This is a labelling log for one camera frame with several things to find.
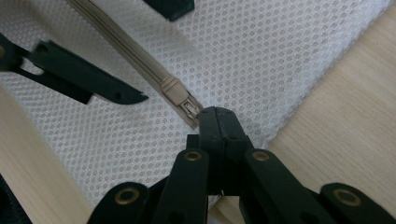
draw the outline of black plastic clip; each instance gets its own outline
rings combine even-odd
[[[144,0],[169,21],[175,21],[195,8],[194,0]]]
[[[34,75],[21,68],[27,59],[44,72]],[[148,97],[95,65],[52,41],[40,41],[32,52],[0,34],[0,72],[10,71],[32,79],[83,104],[94,94],[120,104],[140,103]]]

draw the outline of screw hole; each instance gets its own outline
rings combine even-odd
[[[201,153],[198,152],[189,152],[186,155],[184,155],[184,158],[188,161],[198,161],[202,158]]]
[[[341,203],[349,206],[360,206],[361,198],[347,189],[335,189],[332,194]]]
[[[128,203],[133,203],[139,197],[139,191],[135,188],[122,189],[116,194],[116,203],[120,205],[125,205]]]
[[[256,161],[268,161],[270,159],[270,156],[267,153],[261,151],[253,152],[252,156]]]

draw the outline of textured white cloth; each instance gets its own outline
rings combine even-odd
[[[140,0],[93,2],[203,106],[233,110],[255,147],[265,147],[391,1],[196,1],[196,9],[175,23]],[[0,32],[26,49],[52,39],[150,97],[139,105],[97,98],[82,105],[1,74],[1,85],[92,205],[120,182],[152,185],[166,176],[187,134],[196,133],[66,2],[4,1]]]

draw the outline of wooden surface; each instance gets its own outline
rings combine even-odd
[[[396,217],[395,4],[319,82],[268,149],[304,186],[318,192],[327,183],[346,183]],[[220,200],[211,215],[241,223],[237,200]]]
[[[269,150],[308,188],[355,186],[396,216],[396,6],[299,106]],[[19,106],[0,90],[0,173],[34,223],[85,223],[91,208]],[[237,198],[210,213],[241,223]]]

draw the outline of black plastic part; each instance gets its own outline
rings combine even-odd
[[[169,21],[175,21],[195,8],[194,0],[144,0]]]
[[[34,75],[21,69],[23,59],[44,72]],[[41,41],[29,52],[0,34],[0,71],[18,73],[83,104],[87,104],[94,94],[120,105],[148,99],[141,91],[51,41]]]
[[[66,82],[120,105],[140,103],[147,96],[55,43],[40,42],[29,56],[35,66]]]
[[[239,165],[244,153],[253,145],[235,113],[229,109],[206,108],[199,120],[199,147],[210,157],[209,194],[239,195],[242,176]]]
[[[202,111],[200,134],[188,135],[171,174],[149,189],[144,212],[134,216],[144,214],[140,223],[205,223],[208,192],[239,195],[247,224],[396,223],[350,186],[327,185],[320,195],[304,188],[273,153],[253,149],[235,113],[219,107]]]
[[[206,223],[208,164],[200,149],[178,153],[150,223]]]
[[[319,199],[338,223],[396,223],[384,208],[360,190],[345,184],[334,183],[323,186]]]
[[[127,182],[111,189],[93,210],[88,224],[143,224],[149,189]]]
[[[273,153],[251,149],[245,161],[244,190],[251,191],[269,223],[336,223]]]

